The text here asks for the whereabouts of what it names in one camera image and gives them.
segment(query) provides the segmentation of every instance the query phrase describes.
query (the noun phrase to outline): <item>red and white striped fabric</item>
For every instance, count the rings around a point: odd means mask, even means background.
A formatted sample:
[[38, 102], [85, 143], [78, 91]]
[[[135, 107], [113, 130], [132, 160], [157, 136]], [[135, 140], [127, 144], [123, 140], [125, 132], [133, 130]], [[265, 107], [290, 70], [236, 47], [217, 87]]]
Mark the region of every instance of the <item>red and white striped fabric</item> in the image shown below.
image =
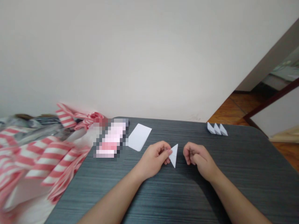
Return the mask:
[[48, 145], [34, 167], [27, 173], [25, 178], [46, 178], [60, 160], [74, 147], [71, 142], [52, 142]]
[[75, 127], [77, 123], [72, 117], [72, 112], [70, 112], [63, 104], [57, 104], [61, 109], [56, 111], [56, 114], [65, 128]]
[[[90, 125], [93, 124], [94, 120], [96, 119], [99, 122], [99, 119], [103, 119], [104, 116], [99, 112], [91, 112], [89, 114], [82, 114], [82, 113], [72, 113], [66, 105], [62, 103], [58, 103], [57, 106], [60, 110], [56, 111], [62, 125], [65, 128], [75, 127], [75, 130], [79, 130], [80, 128], [84, 128], [87, 130]], [[82, 119], [80, 123], [76, 124], [73, 117]]]
[[72, 148], [63, 159], [55, 166], [52, 172], [41, 183], [43, 186], [53, 186], [64, 171], [72, 164], [72, 162], [82, 155], [82, 150]]
[[28, 133], [29, 131], [32, 131], [32, 129], [19, 128], [16, 126], [10, 126], [4, 129], [0, 132], [0, 148], [17, 145], [14, 135], [19, 132]]
[[[14, 154], [18, 150], [17, 146], [0, 149], [0, 208], [25, 172], [14, 163]], [[0, 223], [10, 223], [9, 217], [1, 210]]]
[[57, 179], [56, 183], [50, 190], [48, 199], [52, 203], [56, 204], [59, 201], [63, 192], [66, 190], [67, 186], [80, 168], [89, 151], [90, 147], [88, 146], [85, 146], [82, 149], [75, 150], [75, 154], [73, 155], [76, 155], [78, 157], [76, 157], [76, 159], [68, 167], [66, 167], [65, 171], [60, 175], [60, 177]]
[[44, 153], [45, 149], [52, 142], [58, 142], [59, 139], [54, 136], [48, 136], [42, 140], [34, 141], [21, 146], [20, 152], [16, 157], [16, 165], [27, 170], [33, 168], [37, 160]]

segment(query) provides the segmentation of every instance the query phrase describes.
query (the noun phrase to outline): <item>wood grain tabletop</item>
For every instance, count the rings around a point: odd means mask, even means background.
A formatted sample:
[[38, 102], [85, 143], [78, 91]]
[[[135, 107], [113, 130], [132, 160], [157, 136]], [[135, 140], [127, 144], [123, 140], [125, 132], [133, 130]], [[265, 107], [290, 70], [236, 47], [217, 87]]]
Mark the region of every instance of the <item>wood grain tabletop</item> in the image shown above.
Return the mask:
[[212, 186], [193, 165], [183, 147], [204, 145], [222, 172], [273, 223], [299, 223], [299, 175], [253, 127], [224, 125], [229, 136], [212, 135], [206, 123], [128, 118], [130, 134], [140, 123], [152, 131], [140, 152], [125, 148], [117, 161], [86, 157], [46, 224], [79, 219], [139, 161], [150, 144], [178, 144], [176, 168], [163, 165], [139, 188], [123, 223], [230, 223]]

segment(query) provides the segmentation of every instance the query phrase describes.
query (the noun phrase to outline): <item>white paper rectangle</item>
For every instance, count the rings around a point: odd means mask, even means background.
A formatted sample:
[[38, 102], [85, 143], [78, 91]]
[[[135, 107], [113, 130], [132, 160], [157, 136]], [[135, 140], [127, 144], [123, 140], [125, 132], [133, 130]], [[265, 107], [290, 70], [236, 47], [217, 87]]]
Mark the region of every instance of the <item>white paper rectangle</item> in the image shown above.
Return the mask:
[[142, 124], [137, 124], [136, 128], [132, 131], [128, 139], [130, 148], [140, 152], [148, 136], [150, 135], [151, 128]]

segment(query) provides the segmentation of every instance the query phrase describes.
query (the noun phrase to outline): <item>floor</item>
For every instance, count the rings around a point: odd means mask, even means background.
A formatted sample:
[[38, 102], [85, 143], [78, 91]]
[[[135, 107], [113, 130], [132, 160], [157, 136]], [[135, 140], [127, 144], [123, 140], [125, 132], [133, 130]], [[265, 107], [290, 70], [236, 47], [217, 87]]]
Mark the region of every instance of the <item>floor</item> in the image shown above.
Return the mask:
[[[258, 93], [232, 93], [208, 122], [249, 126], [243, 117], [266, 100], [267, 97]], [[273, 142], [273, 145], [299, 172], [299, 144]]]

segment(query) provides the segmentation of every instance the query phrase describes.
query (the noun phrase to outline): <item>folded paper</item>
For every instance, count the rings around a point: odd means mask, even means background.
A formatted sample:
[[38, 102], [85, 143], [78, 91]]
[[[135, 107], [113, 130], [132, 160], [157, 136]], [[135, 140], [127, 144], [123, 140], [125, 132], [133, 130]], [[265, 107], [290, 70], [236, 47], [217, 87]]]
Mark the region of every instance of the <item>folded paper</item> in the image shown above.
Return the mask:
[[169, 159], [170, 159], [173, 167], [175, 168], [175, 164], [177, 162], [178, 144], [176, 144], [175, 146], [173, 146], [171, 148], [171, 150], [172, 150], [172, 154], [169, 156]]
[[221, 131], [216, 123], [214, 124], [214, 130], [215, 130], [216, 134], [221, 135]]
[[209, 132], [211, 132], [212, 134], [216, 134], [214, 128], [212, 127], [212, 125], [208, 122], [208, 130]]
[[220, 124], [220, 131], [222, 135], [228, 136], [227, 131], [225, 130], [222, 124]]

